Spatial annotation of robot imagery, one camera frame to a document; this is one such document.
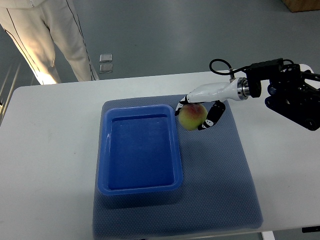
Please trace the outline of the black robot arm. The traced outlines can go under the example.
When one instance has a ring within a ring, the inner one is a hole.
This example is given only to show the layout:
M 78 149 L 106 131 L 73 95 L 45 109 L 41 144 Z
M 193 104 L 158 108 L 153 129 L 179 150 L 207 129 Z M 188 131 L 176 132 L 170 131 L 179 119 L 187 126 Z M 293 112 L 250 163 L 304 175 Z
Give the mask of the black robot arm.
M 236 94 L 241 100 L 260 97 L 261 82 L 268 80 L 269 97 L 264 103 L 269 109 L 310 131 L 320 128 L 320 90 L 306 83 L 306 80 L 318 82 L 319 74 L 302 71 L 299 64 L 283 58 L 238 69 L 233 69 L 224 59 L 220 62 L 227 65 L 227 75 L 235 82 Z

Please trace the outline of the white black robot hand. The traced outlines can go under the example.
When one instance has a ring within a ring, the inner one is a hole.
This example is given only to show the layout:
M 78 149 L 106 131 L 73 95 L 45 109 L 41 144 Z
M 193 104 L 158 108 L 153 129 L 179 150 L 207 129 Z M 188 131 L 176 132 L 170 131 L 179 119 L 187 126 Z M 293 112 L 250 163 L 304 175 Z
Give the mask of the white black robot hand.
M 179 101 L 175 109 L 175 116 L 178 117 L 180 110 L 185 105 L 201 104 L 206 108 L 207 116 L 205 121 L 196 130 L 205 130 L 218 123 L 226 110 L 224 101 L 227 99 L 235 101 L 246 99 L 246 96 L 238 87 L 238 82 L 204 84 L 188 93 Z

